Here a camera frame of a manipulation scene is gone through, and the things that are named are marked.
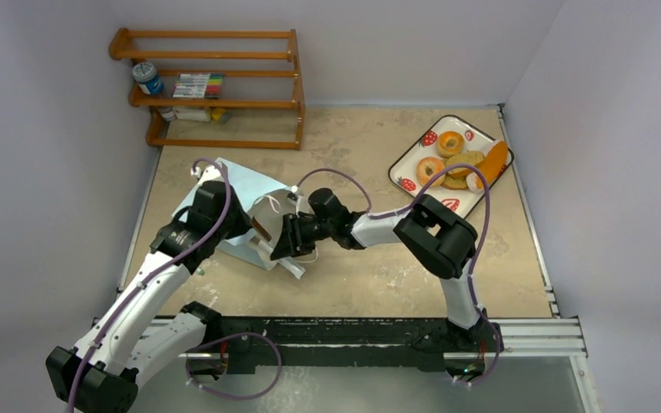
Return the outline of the brown fake bread piece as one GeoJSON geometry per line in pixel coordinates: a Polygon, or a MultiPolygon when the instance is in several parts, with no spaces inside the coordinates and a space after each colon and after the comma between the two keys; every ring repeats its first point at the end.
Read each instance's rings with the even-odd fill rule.
{"type": "Polygon", "coordinates": [[[453,178],[450,175],[445,175],[442,181],[442,187],[450,190],[465,190],[468,185],[465,178],[453,178]]]}

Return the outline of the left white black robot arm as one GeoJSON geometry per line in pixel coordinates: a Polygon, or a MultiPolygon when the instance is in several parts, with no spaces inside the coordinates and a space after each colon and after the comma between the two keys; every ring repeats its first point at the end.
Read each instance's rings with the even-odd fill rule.
{"type": "Polygon", "coordinates": [[[140,388],[179,354],[215,350],[221,316],[198,302],[185,305],[160,331],[144,338],[158,311],[226,239],[250,231],[250,218],[223,181],[195,187],[189,204],[161,227],[138,273],[72,347],[56,347],[46,370],[70,412],[126,412],[140,388]]]}

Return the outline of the light blue paper bag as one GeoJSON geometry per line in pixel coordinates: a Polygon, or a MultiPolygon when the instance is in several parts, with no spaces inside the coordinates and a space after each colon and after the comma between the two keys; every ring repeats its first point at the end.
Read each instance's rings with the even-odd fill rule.
{"type": "MultiPolygon", "coordinates": [[[[247,214],[250,214],[250,209],[266,196],[272,197],[270,203],[277,211],[279,211],[281,195],[276,194],[275,192],[281,190],[290,190],[290,186],[279,182],[270,176],[266,176],[262,173],[246,168],[238,163],[233,163],[221,157],[217,158],[211,163],[210,166],[207,167],[199,167],[198,163],[201,162],[208,163],[209,160],[206,158],[198,158],[192,164],[190,168],[190,174],[196,178],[198,182],[189,190],[186,197],[173,212],[173,215],[176,215],[182,208],[192,204],[196,189],[199,187],[200,183],[203,182],[202,176],[205,173],[208,173],[207,178],[209,180],[216,177],[221,177],[220,173],[213,166],[214,163],[226,169],[229,183],[233,187],[232,192],[237,195],[242,208],[247,214]]],[[[250,243],[250,239],[254,235],[255,233],[251,232],[249,235],[226,239],[219,243],[216,249],[239,260],[248,262],[252,265],[269,271],[275,267],[277,262],[271,262],[267,257],[265,257],[256,249],[254,244],[250,243]]]]}

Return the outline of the metal tongs with white handle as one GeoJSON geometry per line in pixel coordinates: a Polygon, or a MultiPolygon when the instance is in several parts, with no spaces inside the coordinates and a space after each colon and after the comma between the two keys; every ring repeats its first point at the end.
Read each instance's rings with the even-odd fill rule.
{"type": "Polygon", "coordinates": [[[255,234],[248,242],[248,246],[258,254],[261,266],[268,271],[274,268],[283,268],[296,280],[300,280],[306,269],[294,258],[272,259],[271,255],[276,246],[276,237],[273,237],[257,218],[252,218],[250,222],[255,234]]]}

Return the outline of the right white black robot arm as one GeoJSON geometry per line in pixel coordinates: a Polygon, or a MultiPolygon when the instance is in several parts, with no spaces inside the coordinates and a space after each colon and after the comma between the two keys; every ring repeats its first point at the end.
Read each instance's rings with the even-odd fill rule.
{"type": "Polygon", "coordinates": [[[310,213],[282,216],[271,260],[306,256],[315,250],[317,242],[328,238],[346,250],[401,243],[440,279],[451,323],[450,342],[468,350],[481,341],[481,308],[474,297],[471,272],[478,233],[462,217],[426,194],[410,209],[383,213],[379,218],[351,212],[328,188],[311,193],[308,203],[310,213]]]}

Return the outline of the white orange fake bread slice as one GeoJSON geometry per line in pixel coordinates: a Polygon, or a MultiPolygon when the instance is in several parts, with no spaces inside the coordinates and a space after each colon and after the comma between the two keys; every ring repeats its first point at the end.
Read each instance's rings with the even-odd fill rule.
{"type": "MultiPolygon", "coordinates": [[[[504,140],[498,140],[485,154],[483,161],[477,166],[485,182],[490,186],[503,171],[509,155],[508,144],[504,140]]],[[[484,190],[484,183],[475,172],[466,177],[467,188],[473,192],[484,190]]]]}

